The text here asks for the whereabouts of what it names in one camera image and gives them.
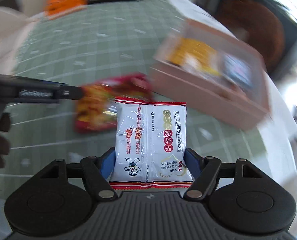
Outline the left hand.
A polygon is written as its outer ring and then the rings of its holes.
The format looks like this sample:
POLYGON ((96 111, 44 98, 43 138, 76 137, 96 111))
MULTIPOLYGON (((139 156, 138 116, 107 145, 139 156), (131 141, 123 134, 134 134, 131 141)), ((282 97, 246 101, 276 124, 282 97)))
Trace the left hand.
POLYGON ((1 135, 1 132, 9 132, 11 128, 11 118, 9 113, 3 113, 0 118, 0 168, 5 168, 4 155, 10 152, 10 142, 1 135))

